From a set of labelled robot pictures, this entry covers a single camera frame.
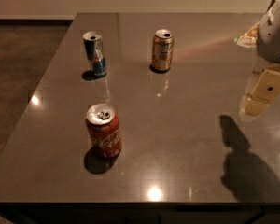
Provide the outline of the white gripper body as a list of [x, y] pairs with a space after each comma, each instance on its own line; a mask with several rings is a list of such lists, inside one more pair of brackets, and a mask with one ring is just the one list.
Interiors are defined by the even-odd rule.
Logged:
[[272, 0], [260, 20], [257, 52], [271, 63], [280, 63], [280, 0]]

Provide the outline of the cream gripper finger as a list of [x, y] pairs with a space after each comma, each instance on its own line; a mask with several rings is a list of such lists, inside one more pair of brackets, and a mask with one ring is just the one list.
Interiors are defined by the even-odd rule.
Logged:
[[247, 32], [239, 36], [235, 43], [244, 48], [254, 48], [257, 44], [259, 23], [254, 24]]
[[253, 71], [239, 104], [242, 121], [260, 117], [280, 96], [280, 64], [273, 63], [261, 71]]

